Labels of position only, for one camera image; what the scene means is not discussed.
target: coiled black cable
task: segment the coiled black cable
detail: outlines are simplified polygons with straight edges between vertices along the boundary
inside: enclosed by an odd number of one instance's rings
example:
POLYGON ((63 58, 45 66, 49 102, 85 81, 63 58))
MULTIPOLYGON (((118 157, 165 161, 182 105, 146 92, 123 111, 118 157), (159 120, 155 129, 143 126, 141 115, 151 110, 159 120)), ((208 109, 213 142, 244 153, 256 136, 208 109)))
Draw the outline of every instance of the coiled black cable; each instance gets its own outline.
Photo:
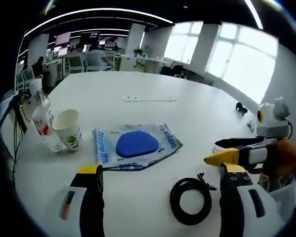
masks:
POLYGON ((194 178, 184 178, 178 181, 172 188, 170 193, 170 205, 173 215, 176 219, 184 225, 193 226, 202 222, 210 213, 212 209, 212 198, 209 190, 216 190, 215 187, 210 186, 203 180, 202 174, 198 174, 197 177, 200 180, 194 178), (198 190, 204 197, 204 206, 196 214, 188 214, 180 206, 180 199, 182 194, 187 190, 198 190))

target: blue foam pad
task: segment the blue foam pad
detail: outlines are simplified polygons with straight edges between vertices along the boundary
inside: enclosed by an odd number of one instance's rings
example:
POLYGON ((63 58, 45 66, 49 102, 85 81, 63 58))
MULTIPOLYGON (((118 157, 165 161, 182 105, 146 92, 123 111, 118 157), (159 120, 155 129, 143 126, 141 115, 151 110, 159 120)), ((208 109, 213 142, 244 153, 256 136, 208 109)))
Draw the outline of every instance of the blue foam pad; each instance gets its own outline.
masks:
POLYGON ((142 131, 127 132, 121 135, 116 145, 116 153, 123 158, 150 154, 159 147, 157 139, 142 131))

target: office desk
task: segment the office desk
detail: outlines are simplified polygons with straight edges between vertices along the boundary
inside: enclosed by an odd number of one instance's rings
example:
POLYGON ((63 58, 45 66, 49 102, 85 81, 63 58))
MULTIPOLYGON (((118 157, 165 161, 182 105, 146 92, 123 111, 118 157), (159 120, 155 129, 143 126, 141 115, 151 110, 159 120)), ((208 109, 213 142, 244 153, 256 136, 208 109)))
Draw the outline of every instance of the office desk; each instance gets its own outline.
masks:
MULTIPOLYGON (((17 194, 30 216, 43 225, 50 198, 69 186, 78 169, 95 164, 91 130, 121 124, 167 123, 183 143, 178 153, 142 171, 104 172, 104 232, 107 237, 218 237, 220 173, 206 165, 215 141, 253 137, 244 117, 235 111, 237 101, 224 91, 164 75, 137 72, 88 72, 69 75, 49 95, 54 114, 76 109, 80 113, 83 147, 75 153, 52 154, 33 122, 20 145, 15 173, 17 194), (123 96, 171 96, 177 102, 124 102, 123 96), (172 214, 169 194, 185 177, 204 172, 204 179, 218 187, 211 192, 212 210, 196 226, 184 226, 172 214)), ((258 176, 251 175, 257 183, 258 176)), ((190 197, 190 208, 200 196, 190 197)))
POLYGON ((133 71, 133 66, 136 65, 137 59, 145 60, 145 73, 159 73, 160 63, 168 64, 167 62, 157 59, 157 58, 148 58, 148 57, 135 57, 131 55, 121 54, 121 71, 133 71))

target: hand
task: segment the hand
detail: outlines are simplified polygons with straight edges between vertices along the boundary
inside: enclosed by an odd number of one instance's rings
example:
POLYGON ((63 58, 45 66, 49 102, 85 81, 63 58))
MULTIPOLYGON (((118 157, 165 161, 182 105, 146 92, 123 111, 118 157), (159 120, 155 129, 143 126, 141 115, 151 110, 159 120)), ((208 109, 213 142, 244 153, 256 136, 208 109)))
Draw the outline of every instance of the hand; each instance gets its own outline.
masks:
POLYGON ((296 144, 288 139, 282 139, 277 142, 276 149, 281 159, 277 174, 279 176, 296 174, 296 144))

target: window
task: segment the window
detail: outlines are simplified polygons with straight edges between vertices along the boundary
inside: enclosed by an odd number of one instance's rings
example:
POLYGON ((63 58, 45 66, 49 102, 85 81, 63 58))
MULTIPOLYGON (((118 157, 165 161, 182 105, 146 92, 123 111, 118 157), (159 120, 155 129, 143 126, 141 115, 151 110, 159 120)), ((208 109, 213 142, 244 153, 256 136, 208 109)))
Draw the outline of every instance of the window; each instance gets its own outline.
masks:
POLYGON ((184 22, 172 28, 164 57, 189 63, 191 62, 203 22, 184 22))
POLYGON ((206 72, 260 104, 275 68, 278 40, 262 31, 223 23, 206 72))

